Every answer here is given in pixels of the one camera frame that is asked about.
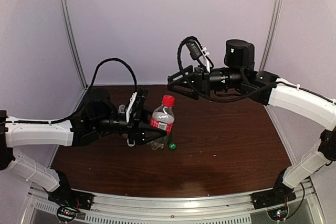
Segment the white flip bottle cap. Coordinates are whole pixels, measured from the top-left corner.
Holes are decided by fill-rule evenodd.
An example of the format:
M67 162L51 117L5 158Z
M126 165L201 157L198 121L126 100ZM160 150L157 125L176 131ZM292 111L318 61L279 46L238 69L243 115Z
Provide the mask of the white flip bottle cap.
M127 145L128 145L128 147L134 147L135 146L135 141L127 139Z

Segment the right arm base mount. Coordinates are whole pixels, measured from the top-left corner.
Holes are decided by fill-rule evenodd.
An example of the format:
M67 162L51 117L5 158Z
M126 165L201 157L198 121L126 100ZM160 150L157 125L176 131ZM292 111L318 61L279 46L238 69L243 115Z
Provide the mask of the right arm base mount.
M283 170L277 177L272 189L252 193L254 209L267 208L268 217L272 221L285 221L289 216L288 202L296 199L293 188L283 183Z

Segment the clear bottle red cap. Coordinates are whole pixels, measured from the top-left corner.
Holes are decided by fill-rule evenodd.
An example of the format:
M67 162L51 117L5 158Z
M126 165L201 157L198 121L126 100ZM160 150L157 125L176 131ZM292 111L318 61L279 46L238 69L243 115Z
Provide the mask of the clear bottle red cap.
M175 116L173 113L173 106L175 97L172 95L164 95L161 105L156 108L152 114L150 125L167 132L166 137L159 138L150 142L152 150L163 149L167 145L167 136L172 132Z

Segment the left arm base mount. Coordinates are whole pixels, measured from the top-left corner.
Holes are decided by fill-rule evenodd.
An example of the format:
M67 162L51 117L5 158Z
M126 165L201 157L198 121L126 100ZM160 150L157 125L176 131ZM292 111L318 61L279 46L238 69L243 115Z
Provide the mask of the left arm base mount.
M81 209L90 210L93 197L92 193L73 190L67 176L56 170L59 177L59 187L54 191L45 192L48 195L48 200L56 203L56 217L61 223L69 223L73 221Z

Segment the green plastic bottle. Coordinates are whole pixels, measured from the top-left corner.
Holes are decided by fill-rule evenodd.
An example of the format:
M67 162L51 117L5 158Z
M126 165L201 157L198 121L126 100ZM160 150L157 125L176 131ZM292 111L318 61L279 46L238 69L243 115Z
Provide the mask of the green plastic bottle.
M173 132L167 136L167 145L169 146L171 143L173 143Z

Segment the clear plastic bottle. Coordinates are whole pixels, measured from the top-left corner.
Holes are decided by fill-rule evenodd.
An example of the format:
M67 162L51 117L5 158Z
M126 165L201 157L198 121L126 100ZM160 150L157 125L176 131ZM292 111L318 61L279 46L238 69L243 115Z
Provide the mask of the clear plastic bottle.
M126 117L127 106L125 104L121 104L118 107L118 116L119 117Z

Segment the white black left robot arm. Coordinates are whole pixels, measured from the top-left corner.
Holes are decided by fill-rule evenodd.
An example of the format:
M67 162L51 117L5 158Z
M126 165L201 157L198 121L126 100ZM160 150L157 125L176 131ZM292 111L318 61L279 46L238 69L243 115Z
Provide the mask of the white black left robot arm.
M105 89L88 92L79 111L59 120L24 120L1 111L1 170L13 170L27 181L55 194L64 205L76 197L66 175L49 169L15 148L23 145L84 147L109 134L127 135L127 145L144 145L164 137L170 126L151 119L146 110L148 91L134 92L126 106L116 107Z

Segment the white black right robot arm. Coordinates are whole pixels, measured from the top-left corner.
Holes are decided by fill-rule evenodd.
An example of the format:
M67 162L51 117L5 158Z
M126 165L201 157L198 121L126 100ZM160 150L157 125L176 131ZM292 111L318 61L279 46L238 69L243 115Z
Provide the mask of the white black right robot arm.
M240 39L226 43L224 67L214 68L209 53L194 36L183 39L177 49L179 71L167 78L167 88L192 99L218 103L251 99L282 108L324 127L320 142L283 172L269 192L279 204L304 179L335 161L335 100L293 84L276 74L255 71L255 46Z

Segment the green bottle cap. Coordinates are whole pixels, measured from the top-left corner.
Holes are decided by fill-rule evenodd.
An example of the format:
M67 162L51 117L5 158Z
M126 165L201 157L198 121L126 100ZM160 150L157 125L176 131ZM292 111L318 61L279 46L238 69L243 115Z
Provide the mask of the green bottle cap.
M169 149L170 150L176 150L176 148L177 148L177 145L175 143L170 143L169 144Z

